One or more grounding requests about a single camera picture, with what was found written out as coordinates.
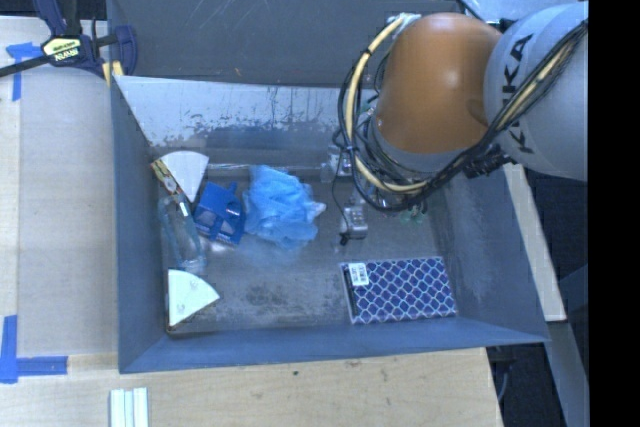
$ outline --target yellow cable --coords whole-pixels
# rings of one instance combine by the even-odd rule
[[[371,54],[373,54],[373,52],[376,51],[378,46],[380,46],[380,44],[393,31],[395,31],[403,22],[404,22],[404,17],[399,16],[396,20],[391,22],[382,31],[380,31],[380,33],[375,37],[375,39],[367,47],[367,52],[363,53],[362,56],[360,56],[360,60],[356,64],[356,67],[355,67],[355,69],[353,71],[353,75],[351,77],[351,81],[349,82],[349,89],[347,91],[347,103],[346,103],[346,106],[345,106],[345,113],[344,113],[344,116],[345,116],[345,128],[347,130],[347,135],[349,136],[349,139],[351,141],[353,141],[353,119],[351,118],[351,116],[353,115],[353,105],[355,103],[356,92],[358,90],[358,83],[360,81],[360,76],[362,75],[362,71],[364,70],[364,67],[367,64],[367,61],[369,60],[369,57],[371,57]],[[356,159],[355,163],[356,163],[356,167],[358,168],[358,171],[360,171],[360,173],[362,173],[362,175],[364,175],[364,177],[367,179],[367,181],[369,181],[370,183],[372,183],[373,185],[375,185],[379,189],[384,189],[384,190],[390,191],[390,192],[397,192],[397,193],[407,194],[407,193],[412,193],[412,192],[418,192],[420,189],[422,189],[427,184],[426,181],[418,182],[418,183],[415,183],[415,184],[412,184],[412,185],[397,185],[397,184],[394,184],[394,183],[383,182],[380,179],[378,179],[378,177],[376,177],[369,170],[369,168],[360,159],[360,157],[355,155],[355,159]]]

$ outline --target blue clamp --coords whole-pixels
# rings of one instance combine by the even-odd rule
[[[123,73],[131,75],[138,60],[138,49],[133,28],[129,25],[116,27],[112,34],[98,38],[93,23],[93,34],[82,34],[82,25],[77,15],[77,0],[32,0],[38,18],[44,20],[51,37],[41,45],[42,55],[0,68],[0,77],[5,77],[43,64],[56,67],[70,66],[86,70],[100,78],[105,76],[100,57],[100,48],[116,45]]]
[[[209,240],[220,240],[237,245],[244,234],[246,214],[242,202],[235,196],[238,184],[228,189],[207,182],[193,219],[196,228]]]

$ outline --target blue plastic object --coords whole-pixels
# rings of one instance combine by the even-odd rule
[[[325,205],[313,201],[309,184],[268,166],[251,167],[251,187],[245,191],[248,233],[284,249],[305,246],[316,237],[315,217]]]
[[[246,214],[242,203],[235,196],[238,184],[232,182],[228,189],[213,182],[205,185],[193,218],[196,228],[209,240],[238,244],[245,231]]]

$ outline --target barcode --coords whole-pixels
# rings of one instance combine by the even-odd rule
[[[369,284],[367,266],[364,263],[350,263],[349,274],[351,275],[351,283],[354,287],[365,286]]]

